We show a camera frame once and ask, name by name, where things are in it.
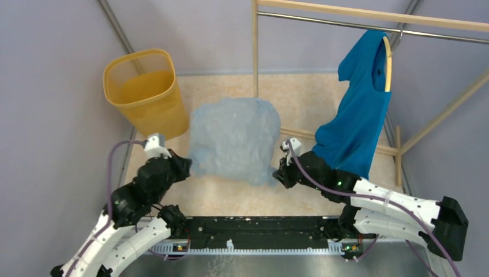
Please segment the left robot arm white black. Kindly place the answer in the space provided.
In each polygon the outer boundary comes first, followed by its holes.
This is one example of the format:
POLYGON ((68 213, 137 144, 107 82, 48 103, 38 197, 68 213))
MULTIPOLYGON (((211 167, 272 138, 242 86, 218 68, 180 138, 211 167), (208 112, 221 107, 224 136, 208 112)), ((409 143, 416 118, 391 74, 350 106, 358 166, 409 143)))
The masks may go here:
POLYGON ((68 262, 55 266, 51 276, 119 276, 156 243, 183 235, 186 217, 177 205, 166 205, 146 227, 119 243, 174 183, 190 176, 191 159, 171 149, 168 153, 148 159, 131 183, 112 192, 82 247, 68 262))

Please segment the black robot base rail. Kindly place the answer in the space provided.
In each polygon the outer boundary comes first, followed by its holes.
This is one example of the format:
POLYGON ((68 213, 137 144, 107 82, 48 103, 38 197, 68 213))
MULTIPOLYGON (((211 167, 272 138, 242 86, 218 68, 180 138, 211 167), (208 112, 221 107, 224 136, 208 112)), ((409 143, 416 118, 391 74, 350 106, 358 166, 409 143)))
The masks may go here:
POLYGON ((232 241, 244 250, 326 249, 334 242, 373 239, 340 228, 336 216, 194 216, 168 240, 189 242, 192 250, 224 249, 232 241))

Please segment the light blue plastic trash bag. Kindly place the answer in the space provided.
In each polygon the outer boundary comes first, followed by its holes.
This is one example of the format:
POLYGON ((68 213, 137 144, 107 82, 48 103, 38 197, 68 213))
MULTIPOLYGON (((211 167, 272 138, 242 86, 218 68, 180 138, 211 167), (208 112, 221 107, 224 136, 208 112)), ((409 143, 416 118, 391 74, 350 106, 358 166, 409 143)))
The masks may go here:
POLYGON ((252 185, 273 185, 274 146, 281 119, 271 102, 225 98, 205 103, 190 116, 190 148, 196 175, 214 175, 252 185))

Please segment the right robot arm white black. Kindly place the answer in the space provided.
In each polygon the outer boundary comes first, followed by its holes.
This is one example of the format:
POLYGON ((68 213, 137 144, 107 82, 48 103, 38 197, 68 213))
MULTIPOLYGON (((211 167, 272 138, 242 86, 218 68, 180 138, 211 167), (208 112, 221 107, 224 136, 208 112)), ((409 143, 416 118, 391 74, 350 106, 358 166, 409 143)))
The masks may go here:
POLYGON ((311 151, 297 159, 287 154, 272 175, 287 189, 301 184, 320 191, 332 202, 344 203, 338 230, 346 238, 357 234, 396 237, 442 258, 463 258, 469 221, 454 198, 436 201, 395 192, 354 173, 333 169, 311 151))

